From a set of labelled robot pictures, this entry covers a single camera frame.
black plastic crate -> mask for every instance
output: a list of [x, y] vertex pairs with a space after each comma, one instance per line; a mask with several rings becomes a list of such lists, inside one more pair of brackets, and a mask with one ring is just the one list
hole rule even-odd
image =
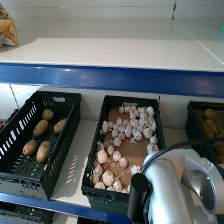
[[0, 202], [0, 216], [5, 221], [17, 224], [51, 224], [54, 212]]
[[142, 98], [131, 98], [131, 97], [117, 97], [117, 96], [105, 96], [101, 112], [95, 131], [94, 139], [91, 146], [91, 151], [88, 156], [88, 162], [85, 168], [85, 172], [82, 180], [82, 193], [88, 197], [91, 208], [103, 212], [109, 212], [119, 215], [127, 215], [128, 206], [128, 194], [119, 192], [112, 192], [107, 190], [95, 189], [90, 186], [90, 177], [94, 168], [95, 155], [97, 152], [97, 142], [102, 140], [100, 130], [104, 120], [108, 120], [108, 115], [111, 108], [117, 108], [124, 102], [126, 103], [137, 103], [139, 107], [152, 106], [155, 110], [154, 118], [157, 123], [156, 136], [159, 138], [159, 148], [165, 149], [165, 141], [162, 131], [159, 105], [157, 100], [142, 99]]
[[[190, 102], [188, 104], [188, 119], [186, 132], [188, 138], [197, 139], [197, 138], [206, 138], [205, 133], [201, 127], [201, 124], [194, 112], [194, 109], [207, 110], [212, 109], [215, 111], [224, 111], [224, 104], [221, 103], [207, 103], [207, 102]], [[201, 145], [194, 145], [192, 148], [201, 156], [210, 160], [215, 165], [218, 164], [216, 156], [212, 150], [210, 144], [205, 143]]]
[[[80, 121], [80, 94], [36, 92], [0, 131], [0, 192], [48, 200]], [[35, 138], [38, 146], [50, 141], [51, 153], [44, 163], [36, 153], [26, 157], [23, 146], [33, 139], [33, 129], [42, 119], [44, 109], [54, 111], [48, 130]], [[67, 118], [60, 134], [54, 125]]]
[[88, 224], [110, 224], [110, 222], [103, 222], [103, 221], [78, 217], [77, 224], [87, 224], [87, 223]]

tiled wall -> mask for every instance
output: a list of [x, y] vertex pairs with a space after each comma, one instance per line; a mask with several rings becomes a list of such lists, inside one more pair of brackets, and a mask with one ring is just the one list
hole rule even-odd
[[[40, 87], [40, 86], [23, 86], [11, 85], [18, 106], [21, 107], [25, 101], [35, 91], [55, 91], [55, 92], [70, 92], [80, 93], [81, 100], [81, 118], [97, 120], [99, 117], [101, 105], [105, 95], [114, 96], [129, 96], [142, 97], [149, 99], [158, 99], [160, 116], [164, 127], [173, 127], [185, 129], [187, 120], [187, 105], [189, 101], [203, 102], [220, 102], [224, 103], [224, 99], [202, 98], [191, 96], [175, 96], [175, 95], [159, 95], [150, 93], [134, 93], [134, 92], [118, 92], [90, 89], [71, 89], [71, 88], [56, 88], [56, 87]], [[0, 119], [7, 119], [9, 115], [17, 108], [17, 103], [11, 92], [10, 86], [0, 85], [1, 109]]]
[[15, 19], [223, 18], [223, 0], [1, 0]]

white shelf surface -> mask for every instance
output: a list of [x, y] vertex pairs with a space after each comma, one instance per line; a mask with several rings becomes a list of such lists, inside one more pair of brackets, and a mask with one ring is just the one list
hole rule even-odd
[[[52, 200], [90, 207], [87, 197], [82, 195], [81, 185], [96, 126], [97, 121], [80, 121], [51, 197]], [[166, 146], [187, 140], [186, 131], [182, 129], [163, 128], [163, 133]], [[182, 189], [195, 224], [217, 223], [216, 217], [205, 211], [201, 206], [200, 200], [193, 192], [190, 192], [184, 186], [182, 186]], [[66, 224], [76, 223], [77, 217], [57, 214], [54, 217], [54, 224], [62, 223], [61, 220]]]
[[0, 49], [0, 62], [224, 71], [221, 19], [15, 22], [19, 44]]

blue metal bar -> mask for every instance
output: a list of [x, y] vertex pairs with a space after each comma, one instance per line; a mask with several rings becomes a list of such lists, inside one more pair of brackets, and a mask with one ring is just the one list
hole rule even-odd
[[0, 83], [224, 98], [224, 72], [0, 63]]
[[132, 222], [127, 216], [116, 215], [111, 213], [104, 213], [91, 208], [81, 207], [77, 205], [70, 205], [55, 201], [44, 201], [36, 198], [24, 197], [19, 195], [11, 195], [0, 193], [0, 201], [13, 204], [24, 205], [28, 207], [39, 208], [43, 210], [59, 212], [68, 215], [75, 215], [79, 217], [111, 222], [117, 224], [131, 224]]

